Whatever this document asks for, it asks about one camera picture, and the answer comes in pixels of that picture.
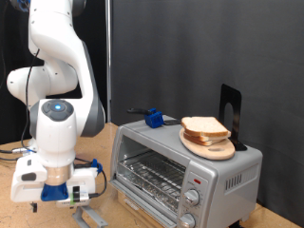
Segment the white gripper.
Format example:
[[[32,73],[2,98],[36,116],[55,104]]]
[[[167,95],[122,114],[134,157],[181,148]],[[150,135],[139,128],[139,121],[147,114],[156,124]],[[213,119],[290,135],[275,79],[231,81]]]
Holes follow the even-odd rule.
[[[97,162],[73,163],[63,167],[43,166],[37,154],[20,158],[12,178],[10,198],[14,202],[55,201],[56,203],[89,203],[95,193]],[[38,205],[30,204],[33,213]]]

